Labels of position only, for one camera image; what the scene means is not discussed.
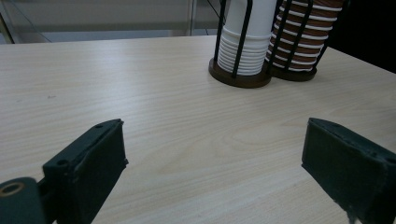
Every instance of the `round wooden base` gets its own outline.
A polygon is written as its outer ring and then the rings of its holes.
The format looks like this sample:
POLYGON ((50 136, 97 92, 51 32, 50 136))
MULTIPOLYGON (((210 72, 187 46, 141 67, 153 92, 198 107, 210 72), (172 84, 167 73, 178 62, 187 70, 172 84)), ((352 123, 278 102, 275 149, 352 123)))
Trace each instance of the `round wooden base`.
POLYGON ((263 67, 262 71, 254 76, 238 76, 233 77, 232 73, 224 71, 219 67, 218 63, 211 59, 209 62, 209 73, 216 80, 239 88, 253 89, 263 87, 271 81, 271 76, 265 74, 266 69, 263 67))
POLYGON ((317 68, 314 68, 310 72, 285 72, 283 69, 272 66, 269 74, 272 77, 277 77, 281 79, 285 79, 287 81, 296 81, 296 82, 304 82, 309 81, 314 78, 315 74, 317 73, 317 68))

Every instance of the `stacked paper cup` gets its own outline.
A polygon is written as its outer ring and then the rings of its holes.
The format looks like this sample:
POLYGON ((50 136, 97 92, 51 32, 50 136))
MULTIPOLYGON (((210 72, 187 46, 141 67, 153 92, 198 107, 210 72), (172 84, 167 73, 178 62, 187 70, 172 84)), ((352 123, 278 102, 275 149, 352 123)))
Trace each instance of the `stacked paper cup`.
MULTIPOLYGON (((312 11, 309 15, 308 22, 304 28, 303 35, 298 42, 298 47, 292 57, 289 67, 293 72, 309 72, 313 69, 314 63, 324 46, 324 42, 329 37, 333 23, 337 20, 338 13, 342 10, 344 0, 314 0, 312 11)), ((284 16, 286 1, 279 8, 279 14, 276 15, 274 31, 271 35, 270 46, 265 60, 269 61, 273 53, 273 47, 278 35, 279 25, 284 16)), ((302 21, 307 10, 306 0, 291 1, 289 15, 283 33, 278 43, 274 66, 284 68, 290 56, 296 36, 302 25, 302 21)))
MULTIPOLYGON (((231 73, 245 19, 247 0, 232 0, 227 21, 222 29, 218 65, 231 73)), ((237 75, 253 76, 260 73, 271 38, 276 0, 253 0, 247 35, 237 75)))

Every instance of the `black wire cup holder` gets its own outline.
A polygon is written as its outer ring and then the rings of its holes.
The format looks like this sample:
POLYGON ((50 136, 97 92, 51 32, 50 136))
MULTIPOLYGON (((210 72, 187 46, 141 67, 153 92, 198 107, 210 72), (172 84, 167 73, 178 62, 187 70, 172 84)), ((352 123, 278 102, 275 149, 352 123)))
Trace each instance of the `black wire cup holder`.
POLYGON ((264 61, 262 70, 259 74, 253 76, 240 76, 237 74, 239 62, 242 55, 242 50, 245 43, 245 38, 248 31, 248 23, 250 20, 250 14, 253 7, 253 0, 247 0, 247 9, 246 14, 243 22, 242 32, 240 35, 239 45, 237 49, 237 53, 235 56, 235 61, 233 65, 233 72, 224 71, 218 65, 218 57, 219 57, 219 43, 221 38, 221 32, 223 28, 223 21, 224 21, 224 13, 226 8, 226 0, 221 0, 221 10, 219 15, 219 27, 217 31, 217 40, 216 40, 216 48, 215 48, 215 55, 209 62, 209 73, 210 75, 215 78, 216 80, 225 83, 230 86, 235 86, 239 88, 259 88, 267 85, 272 77, 282 78, 290 81, 307 81, 314 78, 316 72, 318 71, 317 65, 325 52, 326 48, 329 46, 329 43, 332 39, 332 36, 336 33, 337 25, 340 23, 340 20, 345 16, 347 9, 350 5, 350 0, 344 1, 342 5, 342 10, 338 13, 336 21, 332 23, 332 29, 328 33, 328 38, 324 41, 323 46, 319 50, 318 57, 316 58, 315 63, 313 63, 312 68, 310 71, 292 71, 290 70, 290 66, 292 60, 296 54, 296 50, 299 48, 300 40, 302 39, 305 27, 308 23, 310 18, 310 14, 312 12, 314 6, 314 0, 307 0, 307 7, 306 11, 304 12, 303 19, 301 21, 300 27, 298 27, 297 36, 295 36, 294 41, 292 43, 291 50, 286 60, 286 64, 283 67, 274 66, 276 60, 276 54, 279 52, 281 45, 281 37, 282 34, 285 33, 285 25, 287 21, 287 17, 290 14, 290 6, 292 4, 292 0, 278 0, 276 5, 276 13, 277 16, 279 13, 279 6, 285 2, 283 12, 282 12, 282 20, 280 24, 277 26, 277 33, 276 33, 276 40, 273 43, 271 48, 271 55, 270 58, 264 61))

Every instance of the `wooden table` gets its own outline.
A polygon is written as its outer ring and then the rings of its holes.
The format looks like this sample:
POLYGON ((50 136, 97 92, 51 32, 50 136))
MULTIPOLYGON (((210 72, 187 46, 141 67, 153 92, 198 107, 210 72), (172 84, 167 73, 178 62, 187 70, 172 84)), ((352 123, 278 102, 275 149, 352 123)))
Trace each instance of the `wooden table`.
POLYGON ((0 182, 120 118, 130 164, 94 223, 347 223, 301 167, 308 118, 396 151, 396 75, 327 49, 316 77, 238 89, 214 36, 0 46, 0 182))

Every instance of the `table surface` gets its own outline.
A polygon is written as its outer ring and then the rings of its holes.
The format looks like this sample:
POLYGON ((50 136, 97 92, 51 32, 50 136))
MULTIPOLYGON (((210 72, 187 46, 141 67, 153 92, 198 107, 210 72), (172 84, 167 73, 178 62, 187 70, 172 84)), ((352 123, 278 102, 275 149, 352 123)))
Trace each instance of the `table surface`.
POLYGON ((214 36, 0 46, 0 182, 122 119, 130 164, 94 223, 347 223, 301 167, 308 118, 396 151, 396 75, 327 49, 308 82, 239 89, 214 36))

